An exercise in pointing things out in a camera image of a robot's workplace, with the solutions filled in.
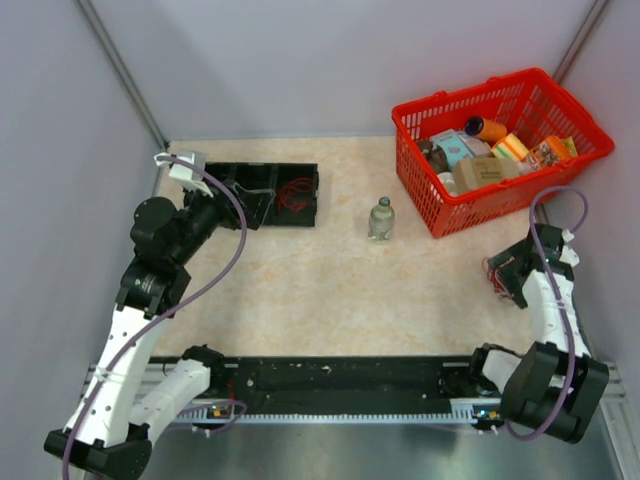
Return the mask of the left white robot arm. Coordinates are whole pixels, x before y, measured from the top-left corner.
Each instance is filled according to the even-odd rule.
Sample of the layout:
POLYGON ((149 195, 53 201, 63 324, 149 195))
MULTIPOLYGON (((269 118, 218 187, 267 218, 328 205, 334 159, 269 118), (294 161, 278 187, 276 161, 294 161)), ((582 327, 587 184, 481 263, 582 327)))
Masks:
POLYGON ((223 355, 192 346, 165 380, 136 399, 168 321, 231 271, 247 234, 243 206, 224 184, 191 192, 181 209, 165 197, 149 198, 136 208, 130 232, 134 256, 121 278, 104 349, 76 411, 45 440, 45 451, 61 461, 62 478, 70 478, 73 469, 109 479, 139 478, 172 421, 198 395, 224 390, 223 355), (213 280, 187 296, 188 261, 225 223, 240 231, 235 253, 213 280))

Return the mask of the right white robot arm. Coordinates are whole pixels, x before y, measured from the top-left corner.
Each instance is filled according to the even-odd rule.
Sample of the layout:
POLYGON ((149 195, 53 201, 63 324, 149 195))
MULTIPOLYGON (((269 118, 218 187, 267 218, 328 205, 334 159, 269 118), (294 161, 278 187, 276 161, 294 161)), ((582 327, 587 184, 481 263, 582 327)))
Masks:
POLYGON ((490 273, 531 315, 534 342, 524 354, 484 344, 472 356, 466 380, 476 394, 500 398, 500 416, 575 444, 589 426, 609 382, 582 338, 573 306, 579 257, 571 234, 538 223, 521 241, 490 258, 490 273))

